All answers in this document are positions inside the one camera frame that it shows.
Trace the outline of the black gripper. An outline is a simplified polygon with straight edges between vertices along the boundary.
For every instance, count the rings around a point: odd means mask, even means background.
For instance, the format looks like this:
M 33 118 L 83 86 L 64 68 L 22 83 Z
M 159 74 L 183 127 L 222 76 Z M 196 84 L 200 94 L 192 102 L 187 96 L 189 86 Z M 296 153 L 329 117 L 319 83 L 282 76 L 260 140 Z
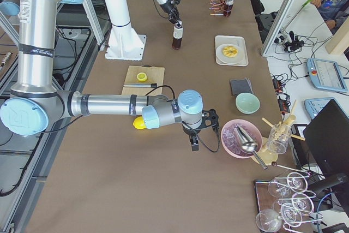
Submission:
M 183 131 L 189 136 L 189 140 L 191 143 L 191 150 L 192 151 L 198 151 L 199 150 L 199 142 L 198 142 L 198 129 L 193 129 L 188 124 L 183 123 L 182 124 Z
M 165 4 L 162 5 L 162 10 L 168 14 L 169 21 L 175 26 L 175 27 L 182 27 L 182 21 L 180 19 L 179 11 L 176 7 L 176 5 L 179 2 L 177 0 L 167 0 Z

